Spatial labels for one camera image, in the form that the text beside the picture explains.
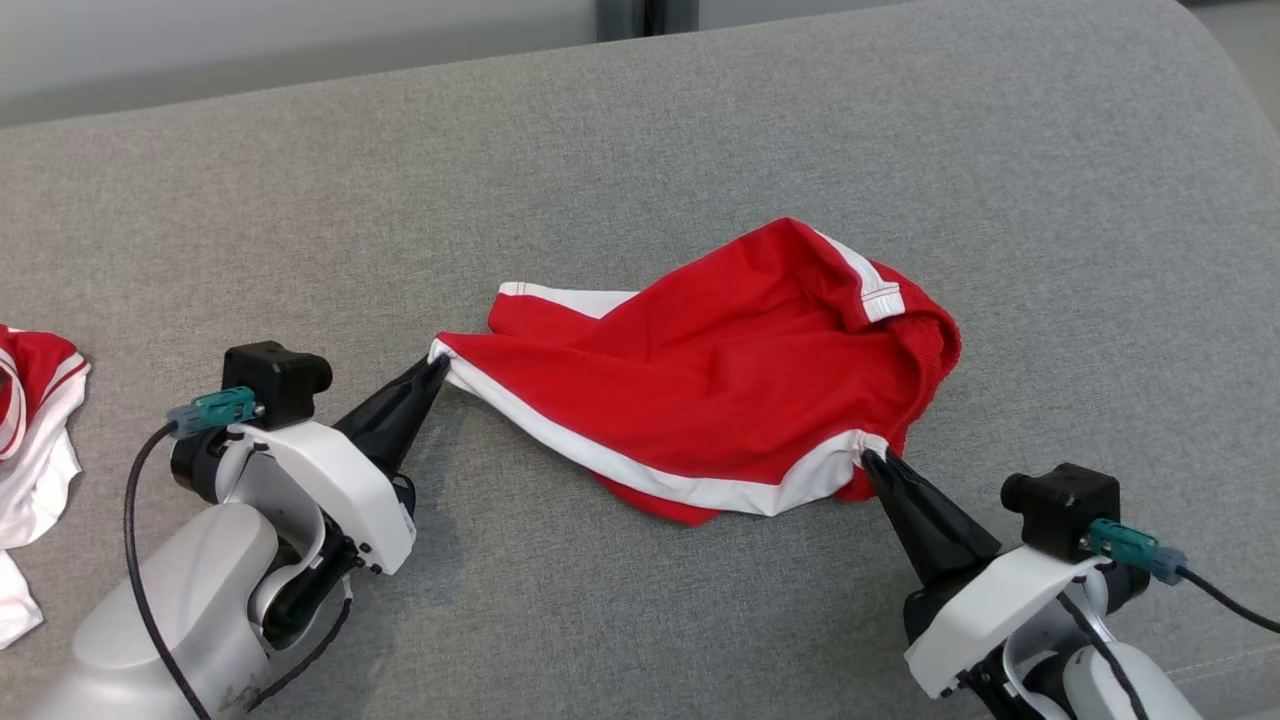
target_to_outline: gray couch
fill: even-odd
[[[0,716],[122,580],[128,462],[228,346],[326,356],[332,420],[502,281],[639,288],[780,215],[952,311],[908,459],[1002,541],[1001,480],[1079,462],[1280,611],[1280,140],[1171,1],[942,0],[0,132],[0,322],[95,364]],[[164,465],[145,552],[202,506]],[[876,502],[675,527],[452,391],[407,471],[416,552],[257,716],[983,715],[913,684]],[[1208,716],[1280,705],[1277,638],[1189,585],[1112,625]]]

